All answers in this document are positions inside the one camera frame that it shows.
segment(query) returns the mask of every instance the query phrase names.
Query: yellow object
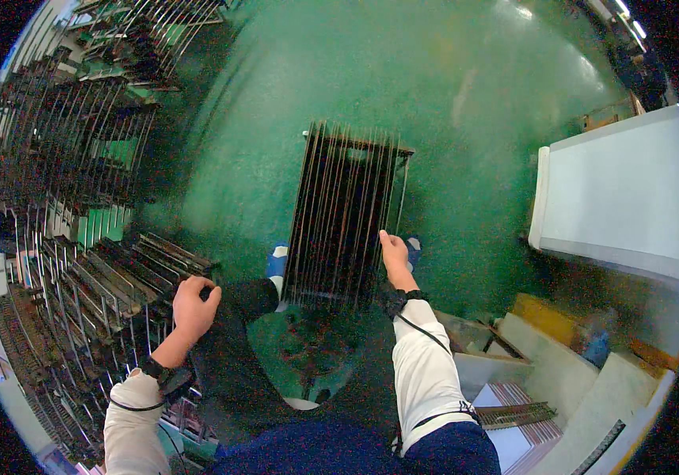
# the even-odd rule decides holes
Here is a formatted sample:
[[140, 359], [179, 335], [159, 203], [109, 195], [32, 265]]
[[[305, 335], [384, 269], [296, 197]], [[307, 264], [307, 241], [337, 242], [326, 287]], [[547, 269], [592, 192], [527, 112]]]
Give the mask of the yellow object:
[[516, 295], [511, 313], [567, 347], [572, 346], [575, 335], [579, 334], [579, 325], [573, 317], [559, 312], [547, 300], [527, 293]]

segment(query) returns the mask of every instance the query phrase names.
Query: forearm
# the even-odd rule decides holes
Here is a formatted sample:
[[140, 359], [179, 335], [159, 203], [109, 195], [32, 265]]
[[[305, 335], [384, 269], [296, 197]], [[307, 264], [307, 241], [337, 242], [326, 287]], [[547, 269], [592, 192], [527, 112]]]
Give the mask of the forearm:
[[164, 368], [177, 368], [183, 364], [183, 360], [186, 359], [194, 343], [191, 337], [175, 329], [152, 352], [152, 359]]
[[[449, 347], [445, 328], [425, 300], [408, 301], [402, 316]], [[466, 412], [459, 412], [471, 405], [461, 393], [453, 357], [399, 317], [392, 324], [397, 339], [392, 362], [404, 454], [422, 437], [449, 422], [474, 420]], [[438, 417], [417, 427], [432, 416]]]
[[[157, 380], [134, 369], [110, 391], [110, 399], [128, 407], [151, 407], [160, 402]], [[157, 437], [162, 407], [136, 412], [110, 403], [105, 419], [105, 466], [110, 475], [170, 473]]]

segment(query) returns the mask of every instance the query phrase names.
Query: fluorescent light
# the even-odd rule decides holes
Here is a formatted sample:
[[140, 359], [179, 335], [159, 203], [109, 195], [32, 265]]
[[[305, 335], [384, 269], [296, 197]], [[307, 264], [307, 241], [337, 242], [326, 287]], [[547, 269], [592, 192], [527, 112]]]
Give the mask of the fluorescent light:
[[622, 13], [624, 13], [625, 17], [630, 17], [630, 10], [627, 8], [627, 5], [622, 3], [622, 0], [614, 0], [617, 2], [617, 5], [619, 5], [619, 8], [622, 9]]
[[646, 32], [643, 31], [643, 27], [641, 27], [640, 24], [639, 24], [638, 22], [633, 21], [633, 22], [632, 22], [632, 26], [635, 27], [635, 30], [637, 30], [637, 34], [639, 34], [641, 38], [645, 38], [645, 37], [646, 37]]

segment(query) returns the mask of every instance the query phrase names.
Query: storage rack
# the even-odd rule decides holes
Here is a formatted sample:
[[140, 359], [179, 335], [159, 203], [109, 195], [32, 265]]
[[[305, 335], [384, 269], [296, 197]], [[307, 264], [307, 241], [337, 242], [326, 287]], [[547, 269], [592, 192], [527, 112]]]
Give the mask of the storage rack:
[[[49, 9], [0, 83], [0, 207], [14, 217], [17, 257], [0, 337], [31, 409], [73, 462], [103, 463], [110, 389], [172, 331], [178, 283], [214, 267], [159, 236], [105, 235], [137, 201], [152, 90], [178, 89], [179, 58], [223, 21], [223, 5], [97, 0], [61, 22]], [[164, 419], [201, 443], [214, 434], [189, 422], [201, 420], [189, 409], [200, 398], [192, 388], [186, 409]]]
[[379, 128], [314, 122], [303, 135], [286, 299], [312, 309], [363, 310], [381, 259], [378, 232], [397, 231], [415, 151]]
[[93, 2], [76, 9], [93, 19], [72, 25], [81, 33], [84, 58], [102, 65], [82, 81], [119, 75], [133, 86], [173, 90], [173, 72], [204, 25], [224, 21], [221, 0]]
[[[102, 239], [86, 251], [65, 239], [31, 239], [30, 288], [0, 297], [0, 336], [25, 396], [66, 456], [100, 464], [110, 389], [173, 328], [177, 285], [214, 263], [153, 234]], [[198, 443], [214, 437], [194, 414], [192, 388], [165, 419]]]

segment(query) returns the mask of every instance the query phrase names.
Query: black cable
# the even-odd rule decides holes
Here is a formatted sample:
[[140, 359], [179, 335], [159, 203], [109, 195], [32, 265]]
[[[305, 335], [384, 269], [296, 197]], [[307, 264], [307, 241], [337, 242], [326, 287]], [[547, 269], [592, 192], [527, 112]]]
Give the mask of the black cable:
[[416, 330], [420, 331], [421, 333], [425, 334], [426, 336], [428, 336], [429, 338], [431, 338], [432, 340], [434, 340], [434, 343], [438, 344], [440, 347], [442, 347], [443, 350], [447, 351], [447, 354], [448, 354], [448, 355], [452, 355], [452, 354], [450, 353], [450, 350], [449, 350], [448, 348], [446, 348], [445, 345], [443, 345], [442, 342], [439, 341], [439, 339], [438, 339], [437, 337], [435, 337], [434, 335], [432, 335], [431, 333], [429, 333], [428, 331], [426, 331], [424, 328], [421, 328], [421, 327], [419, 327], [419, 326], [417, 326], [417, 325], [411, 323], [411, 321], [410, 321], [408, 318], [405, 318], [404, 316], [402, 316], [402, 314], [401, 314], [400, 312], [398, 312], [397, 316], [398, 316], [401, 320], [403, 320], [405, 323], [407, 323], [408, 325], [410, 325], [411, 327], [415, 328]]
[[120, 409], [131, 410], [135, 413], [142, 413], [146, 410], [157, 409], [158, 407], [163, 407], [165, 405], [165, 401], [163, 401], [162, 403], [154, 404], [154, 406], [150, 406], [150, 407], [128, 407], [128, 406], [124, 406], [123, 404], [121, 404], [121, 403], [119, 403], [119, 402], [117, 402], [113, 399], [110, 399], [110, 403], [115, 404]]
[[171, 437], [171, 433], [168, 432], [167, 429], [165, 429], [165, 428], [162, 426], [162, 424], [158, 423], [158, 426], [160, 426], [160, 429], [162, 429], [163, 432], [165, 432], [165, 435], [167, 435], [167, 437], [170, 439], [171, 443], [173, 444], [173, 448], [176, 449], [176, 453], [178, 454], [178, 459], [181, 461], [181, 466], [183, 467], [183, 472], [184, 472], [186, 475], [189, 475], [189, 470], [186, 469], [186, 462], [183, 461], [183, 456], [181, 455], [181, 452], [178, 451], [178, 447], [176, 446], [176, 442], [173, 441], [173, 438]]

